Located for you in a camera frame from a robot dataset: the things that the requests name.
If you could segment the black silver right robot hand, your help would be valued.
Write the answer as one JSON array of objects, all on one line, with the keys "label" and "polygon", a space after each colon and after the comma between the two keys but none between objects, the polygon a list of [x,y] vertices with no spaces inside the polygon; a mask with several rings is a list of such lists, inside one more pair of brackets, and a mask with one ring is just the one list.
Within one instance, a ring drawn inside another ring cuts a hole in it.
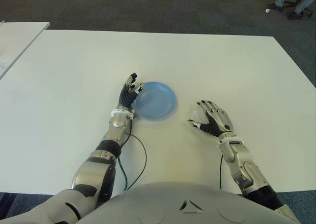
[{"label": "black silver right robot hand", "polygon": [[200,123],[188,119],[188,123],[192,127],[217,138],[232,137],[234,135],[233,123],[223,109],[211,101],[201,100],[197,104],[203,108],[208,123]]}]

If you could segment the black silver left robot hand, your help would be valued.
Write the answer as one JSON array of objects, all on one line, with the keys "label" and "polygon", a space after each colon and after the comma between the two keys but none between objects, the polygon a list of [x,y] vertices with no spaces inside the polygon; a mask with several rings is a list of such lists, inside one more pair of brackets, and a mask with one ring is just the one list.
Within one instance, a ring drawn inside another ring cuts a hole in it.
[{"label": "black silver left robot hand", "polygon": [[138,94],[144,89],[145,84],[140,83],[135,87],[134,83],[136,82],[137,74],[132,73],[128,79],[125,81],[123,88],[119,95],[118,106],[131,109],[132,103],[137,98]]}]

